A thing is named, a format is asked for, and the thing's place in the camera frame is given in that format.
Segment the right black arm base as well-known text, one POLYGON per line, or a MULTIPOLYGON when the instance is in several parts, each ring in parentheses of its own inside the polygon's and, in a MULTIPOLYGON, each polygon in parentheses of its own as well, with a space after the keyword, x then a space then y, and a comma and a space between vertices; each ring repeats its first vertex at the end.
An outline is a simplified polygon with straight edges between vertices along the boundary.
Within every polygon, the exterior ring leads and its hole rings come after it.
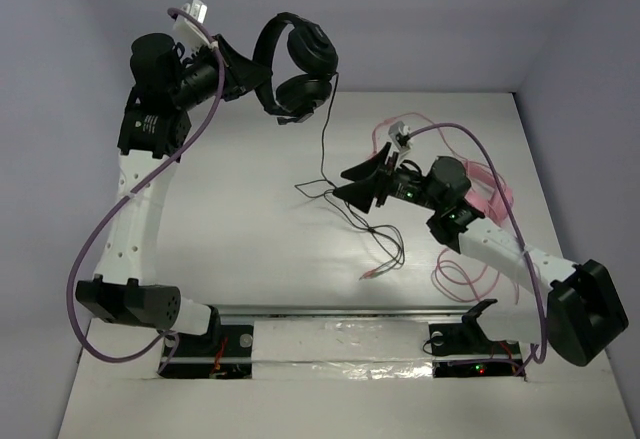
POLYGON ((458 322, 429 325, 422 351, 433 359, 435 378, 522 377, 520 347, 491 341, 480 328, 482 313, 496 304, 484 299, 466 311, 458 322))

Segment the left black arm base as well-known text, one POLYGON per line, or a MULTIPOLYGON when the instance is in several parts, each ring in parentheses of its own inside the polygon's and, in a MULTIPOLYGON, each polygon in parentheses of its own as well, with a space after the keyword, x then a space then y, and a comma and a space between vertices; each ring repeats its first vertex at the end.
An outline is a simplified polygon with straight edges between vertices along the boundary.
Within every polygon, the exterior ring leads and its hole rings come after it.
POLYGON ((206 334, 179 334, 172 357, 172 345, 165 343, 159 364, 164 379, 241 380, 252 378, 254 324, 232 320, 226 323, 217 310, 206 334))

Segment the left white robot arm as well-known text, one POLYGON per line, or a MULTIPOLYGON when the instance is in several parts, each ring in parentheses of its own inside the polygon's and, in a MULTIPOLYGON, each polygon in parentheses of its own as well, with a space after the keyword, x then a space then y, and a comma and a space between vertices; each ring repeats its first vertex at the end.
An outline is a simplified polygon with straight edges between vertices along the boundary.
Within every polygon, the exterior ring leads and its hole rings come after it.
POLYGON ((185 145, 193 142, 190 109, 209 98, 234 100, 270 79, 271 70, 236 52, 221 36, 190 56, 163 33, 131 45, 134 86, 125 106, 119 151, 119 210, 90 280, 71 288, 72 302, 113 324, 187 334, 200 353, 215 351, 222 329, 211 307, 160 285, 157 237, 170 182, 185 145))

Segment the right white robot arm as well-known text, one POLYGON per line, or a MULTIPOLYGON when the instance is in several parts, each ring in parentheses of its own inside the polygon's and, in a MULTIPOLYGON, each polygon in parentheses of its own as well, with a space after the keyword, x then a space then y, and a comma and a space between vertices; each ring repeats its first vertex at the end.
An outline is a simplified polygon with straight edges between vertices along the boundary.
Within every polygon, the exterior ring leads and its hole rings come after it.
POLYGON ((463 164, 438 157, 427 173, 399 165, 384 147, 371 159, 344 170, 335 196, 363 213, 387 198, 426 208, 426 225, 440 244, 478 260, 531 293, 530 313, 492 312, 486 299, 455 326, 470 350, 483 352, 496 341, 550 346, 565 361, 588 365, 629 326, 629 319, 607 268, 595 260, 582 264, 526 246, 467 199, 471 182, 463 164))

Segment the black headphones with cable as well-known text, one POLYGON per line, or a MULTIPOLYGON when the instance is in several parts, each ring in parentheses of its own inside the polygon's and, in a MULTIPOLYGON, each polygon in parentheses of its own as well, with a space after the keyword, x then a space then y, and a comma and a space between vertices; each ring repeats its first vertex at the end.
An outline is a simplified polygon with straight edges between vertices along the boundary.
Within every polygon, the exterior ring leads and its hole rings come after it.
MULTIPOLYGON (((270 19, 260 32, 252 60, 272 69, 276 47, 284 32, 288 33, 287 53, 301 73, 278 86, 268 79, 256 88, 255 93, 264 111, 274 116, 280 125, 300 124, 324 103, 334 101, 339 82, 339 58, 319 24, 291 12, 281 12, 270 19)), ((334 201, 336 184, 324 170, 326 142, 321 140, 320 145, 320 177, 298 183, 294 188, 308 199, 324 199, 354 231, 370 235, 388 256, 384 262, 363 273, 364 279, 377 278, 401 268, 406 255, 400 231, 390 224, 372 225, 354 207, 348 204, 339 206, 334 201)))

